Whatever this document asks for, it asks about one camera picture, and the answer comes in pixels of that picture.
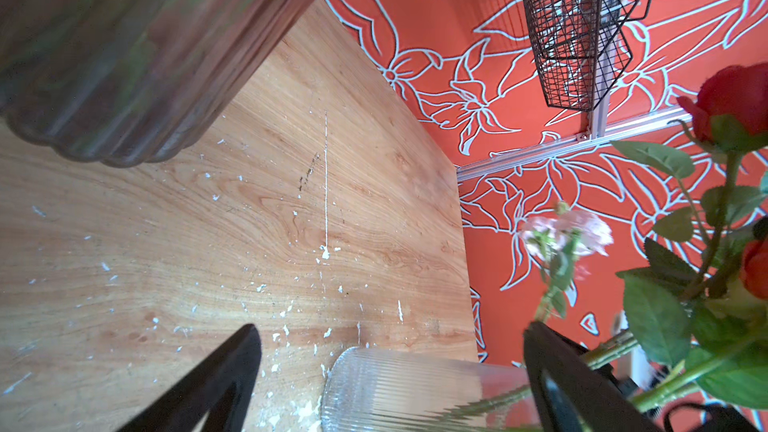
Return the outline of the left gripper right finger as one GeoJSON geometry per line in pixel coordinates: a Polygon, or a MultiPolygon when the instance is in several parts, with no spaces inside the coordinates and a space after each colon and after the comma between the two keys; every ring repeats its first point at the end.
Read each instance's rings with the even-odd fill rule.
{"type": "Polygon", "coordinates": [[[530,323],[523,338],[529,385],[543,430],[658,429],[547,325],[530,323]]]}

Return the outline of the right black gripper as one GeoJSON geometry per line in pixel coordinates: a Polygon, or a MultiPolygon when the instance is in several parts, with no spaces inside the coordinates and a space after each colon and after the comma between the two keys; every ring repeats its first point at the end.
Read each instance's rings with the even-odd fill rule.
{"type": "Polygon", "coordinates": [[[694,402],[676,404],[666,412],[663,418],[665,432],[674,432],[672,416],[684,409],[701,412],[705,416],[705,420],[698,427],[690,429],[690,432],[758,432],[758,429],[732,406],[694,402]]]}

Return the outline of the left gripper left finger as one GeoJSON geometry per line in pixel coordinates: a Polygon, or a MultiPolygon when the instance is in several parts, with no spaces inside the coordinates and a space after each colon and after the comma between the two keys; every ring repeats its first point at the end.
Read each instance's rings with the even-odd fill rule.
{"type": "Polygon", "coordinates": [[[243,325],[122,431],[239,431],[259,373],[262,346],[254,324],[243,325]]]}

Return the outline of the orange flower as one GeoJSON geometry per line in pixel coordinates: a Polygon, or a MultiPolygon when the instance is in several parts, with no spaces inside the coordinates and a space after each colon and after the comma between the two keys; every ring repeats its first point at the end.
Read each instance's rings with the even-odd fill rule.
{"type": "Polygon", "coordinates": [[[767,300],[750,294],[739,274],[749,243],[710,241],[701,271],[647,239],[645,268],[620,272],[629,327],[583,354],[593,370],[636,348],[671,375],[633,399],[650,411],[699,389],[724,403],[767,407],[767,300]]]}

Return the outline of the clear glass vase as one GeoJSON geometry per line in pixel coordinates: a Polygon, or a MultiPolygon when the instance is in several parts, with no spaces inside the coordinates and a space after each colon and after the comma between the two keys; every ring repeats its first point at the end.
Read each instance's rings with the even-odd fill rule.
{"type": "Polygon", "coordinates": [[[328,374],[324,431],[540,431],[525,370],[354,347],[328,374]]]}

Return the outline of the small pink flower bunch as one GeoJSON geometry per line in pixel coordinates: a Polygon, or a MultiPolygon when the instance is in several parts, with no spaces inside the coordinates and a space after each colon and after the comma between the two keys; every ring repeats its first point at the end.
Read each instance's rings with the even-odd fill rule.
{"type": "Polygon", "coordinates": [[[579,261],[594,254],[605,256],[613,244],[610,226],[595,213],[577,210],[560,201],[554,215],[535,216],[522,228],[527,252],[540,265],[545,292],[536,308],[534,320],[545,323],[551,317],[564,319],[570,302],[568,291],[588,273],[579,261]]]}

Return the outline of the dark smoked glass vase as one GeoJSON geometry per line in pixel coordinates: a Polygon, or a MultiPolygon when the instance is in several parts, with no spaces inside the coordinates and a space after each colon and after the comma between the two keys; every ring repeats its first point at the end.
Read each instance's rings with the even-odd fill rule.
{"type": "Polygon", "coordinates": [[[1,117],[79,162],[193,145],[314,0],[1,0],[1,117]]]}

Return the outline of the red rose stem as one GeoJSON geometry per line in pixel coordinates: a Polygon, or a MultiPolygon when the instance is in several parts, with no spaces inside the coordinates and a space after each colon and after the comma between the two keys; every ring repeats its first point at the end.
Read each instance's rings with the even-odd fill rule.
{"type": "Polygon", "coordinates": [[[649,166],[675,180],[685,203],[653,225],[651,238],[701,271],[712,239],[746,243],[767,239],[767,220],[742,225],[767,200],[767,185],[741,185],[740,168],[746,157],[767,146],[767,66],[731,66],[701,86],[696,98],[680,97],[678,105],[691,122],[681,126],[689,140],[722,164],[724,182],[694,198],[684,181],[696,164],[671,146],[620,141],[614,148],[626,158],[649,166]]]}
{"type": "Polygon", "coordinates": [[[744,288],[761,300],[768,299],[767,239],[749,242],[742,254],[739,278],[744,288]]]}

